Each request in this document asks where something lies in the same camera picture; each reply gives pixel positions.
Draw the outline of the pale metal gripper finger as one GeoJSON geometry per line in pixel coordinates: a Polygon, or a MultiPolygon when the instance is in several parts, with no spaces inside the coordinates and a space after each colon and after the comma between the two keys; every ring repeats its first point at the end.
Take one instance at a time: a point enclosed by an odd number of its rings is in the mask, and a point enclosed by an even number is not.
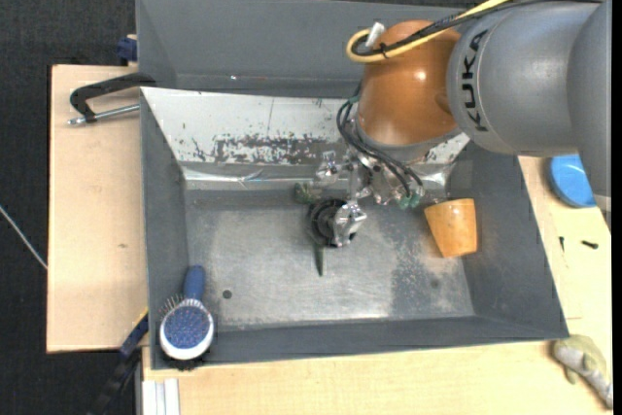
{"type": "Polygon", "coordinates": [[[320,165],[314,174],[314,183],[317,185],[334,185],[340,179],[347,162],[347,155],[339,155],[333,150],[323,152],[320,165]]]}
{"type": "Polygon", "coordinates": [[[366,219],[367,214],[357,201],[339,202],[331,218],[331,244],[334,247],[349,245],[366,219]]]}

